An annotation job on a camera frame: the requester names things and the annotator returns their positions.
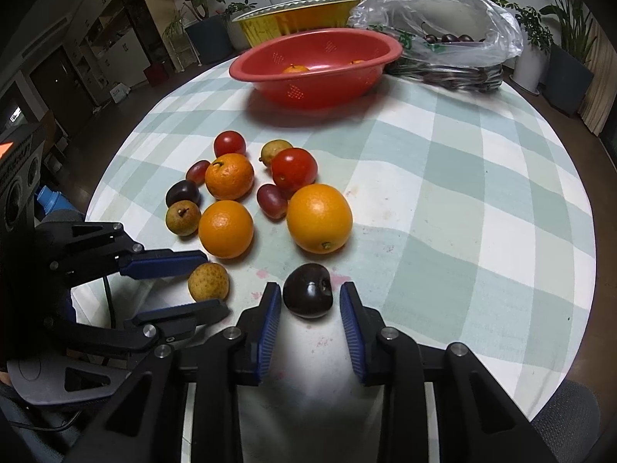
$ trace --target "air vent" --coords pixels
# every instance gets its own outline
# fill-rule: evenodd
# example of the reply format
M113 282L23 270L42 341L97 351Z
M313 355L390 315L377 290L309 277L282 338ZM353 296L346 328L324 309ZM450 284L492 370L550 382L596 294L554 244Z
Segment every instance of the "air vent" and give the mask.
M56 24L47 29L41 36L34 40L30 46L22 52L22 58L26 59L32 51L37 49L47 38L53 35L58 29L69 24L69 20L66 17L60 19Z

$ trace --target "checkered tablecloth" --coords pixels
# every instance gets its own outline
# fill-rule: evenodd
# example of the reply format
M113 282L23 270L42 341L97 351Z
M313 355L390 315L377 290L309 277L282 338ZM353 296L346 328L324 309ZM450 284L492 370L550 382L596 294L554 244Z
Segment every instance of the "checkered tablecloth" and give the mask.
M165 228L170 185L212 160L214 137L233 129L247 141L257 189L270 182L257 160L262 145L287 139L311 151L319 181L348 199L352 237L330 256L307 255L252 193L243 203L255 241L224 263L233 314L214 330L254 306L267 281L282 285L316 260L335 288L354 281L365 305L419 343L466 343L532 418L572 364L595 281L587 195L548 123L507 85L453 93L389 76L353 103L292 112L231 79L228 67L194 78L145 116L107 168L88 219L121 221L147 248L202 248ZM204 209L213 199L205 188L202 196ZM114 276L111 284L120 318L191 302L185 280ZM101 281L75 289L74 302L80 321L107 323ZM314 322L283 309L269 378L241 391L247 461L374 462L376 395L353 376L338 308ZM184 436L186 449L190 422Z

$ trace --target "clear plastic bag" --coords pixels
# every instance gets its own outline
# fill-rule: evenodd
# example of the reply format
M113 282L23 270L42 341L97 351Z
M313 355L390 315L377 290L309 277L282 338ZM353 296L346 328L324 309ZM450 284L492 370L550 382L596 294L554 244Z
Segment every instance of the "clear plastic bag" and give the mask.
M391 73L447 88L492 90L501 84L501 63L523 51L514 16L488 0L362 0L347 25L383 32L403 45ZM431 45L427 34L467 34L475 41Z

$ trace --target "yellow container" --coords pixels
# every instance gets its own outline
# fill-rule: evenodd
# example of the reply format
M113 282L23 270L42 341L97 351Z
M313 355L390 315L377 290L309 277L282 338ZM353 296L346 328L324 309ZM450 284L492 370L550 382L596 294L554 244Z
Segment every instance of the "yellow container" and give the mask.
M233 19L255 47L272 38L324 27L345 27L360 0L298 0L253 10Z

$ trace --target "table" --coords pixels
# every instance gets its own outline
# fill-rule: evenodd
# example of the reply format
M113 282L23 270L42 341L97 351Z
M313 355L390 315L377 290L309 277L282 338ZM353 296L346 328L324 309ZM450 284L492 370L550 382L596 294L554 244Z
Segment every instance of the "table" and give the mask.
M247 141L257 189L270 182L262 145L287 139L310 150L319 181L348 199L352 238L327 257L304 253L252 193L243 203L254 245L224 262L233 313L212 331L254 306L267 281L282 285L317 260L335 290L353 280L366 306L419 343L466 343L533 418L572 364L595 281L590 205L548 123L505 84L476 94L389 76L347 105L290 112L231 79L228 67L194 78L144 117L87 219L121 221L146 248L202 248L165 228L168 187L194 162L212 160L214 137L234 129ZM205 188L202 196L204 209L213 199ZM110 283L118 318L192 301L185 280ZM73 300L79 321L107 324L102 281L76 288ZM246 461L374 462L378 395L353 376L338 308L319 321L284 308L269 378L240 392ZM434 430L433 409L430 422ZM187 453L190 421L184 437Z

